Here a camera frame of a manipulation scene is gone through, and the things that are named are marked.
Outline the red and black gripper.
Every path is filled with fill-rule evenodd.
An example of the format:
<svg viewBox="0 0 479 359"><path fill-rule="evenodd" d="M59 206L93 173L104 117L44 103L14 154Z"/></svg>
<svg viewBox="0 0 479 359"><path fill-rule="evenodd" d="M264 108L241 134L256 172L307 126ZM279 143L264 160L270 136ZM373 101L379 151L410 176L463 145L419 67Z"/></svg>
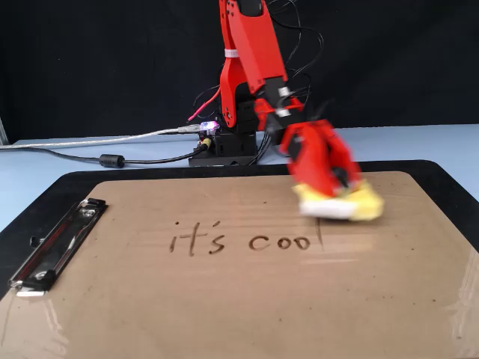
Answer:
<svg viewBox="0 0 479 359"><path fill-rule="evenodd" d="M356 188L361 181L349 147L326 119L289 125L280 150L290 156L289 169L296 181L321 195L334 197L336 182L341 188Z"/></svg>

